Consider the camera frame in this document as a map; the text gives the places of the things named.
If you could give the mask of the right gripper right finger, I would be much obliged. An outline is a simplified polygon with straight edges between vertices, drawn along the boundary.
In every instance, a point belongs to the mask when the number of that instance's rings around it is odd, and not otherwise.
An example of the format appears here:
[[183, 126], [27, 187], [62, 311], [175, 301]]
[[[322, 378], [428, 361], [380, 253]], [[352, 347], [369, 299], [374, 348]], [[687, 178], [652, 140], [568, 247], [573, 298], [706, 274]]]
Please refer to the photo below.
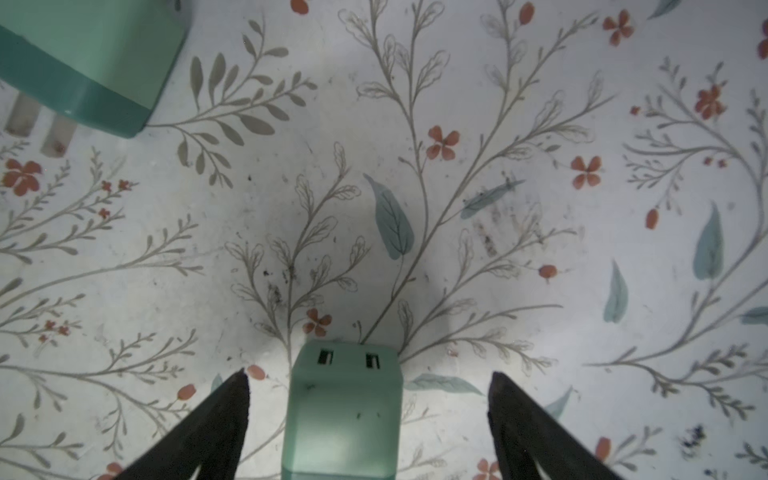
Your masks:
[[504, 479], [620, 479], [498, 371], [488, 391], [488, 421]]

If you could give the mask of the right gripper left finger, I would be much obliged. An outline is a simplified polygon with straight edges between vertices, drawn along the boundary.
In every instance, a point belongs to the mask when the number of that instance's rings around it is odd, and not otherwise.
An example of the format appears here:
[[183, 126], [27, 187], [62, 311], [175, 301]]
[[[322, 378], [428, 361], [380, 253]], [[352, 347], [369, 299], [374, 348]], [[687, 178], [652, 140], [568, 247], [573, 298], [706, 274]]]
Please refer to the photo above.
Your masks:
[[248, 428], [249, 407], [248, 376], [239, 370], [118, 477], [233, 480]]

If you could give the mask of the green charger cube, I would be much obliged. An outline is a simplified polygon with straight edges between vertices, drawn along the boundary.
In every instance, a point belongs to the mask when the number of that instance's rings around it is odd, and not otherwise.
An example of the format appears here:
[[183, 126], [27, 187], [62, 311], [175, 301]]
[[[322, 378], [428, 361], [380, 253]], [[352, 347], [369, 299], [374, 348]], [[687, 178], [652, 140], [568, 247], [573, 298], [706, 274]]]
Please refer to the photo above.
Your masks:
[[293, 366], [283, 479], [393, 479], [403, 402], [395, 350], [312, 341]]
[[1, 81], [18, 92], [3, 130], [57, 118], [43, 151], [61, 157], [84, 125], [120, 138], [147, 124], [191, 23], [178, 1], [4, 1]]

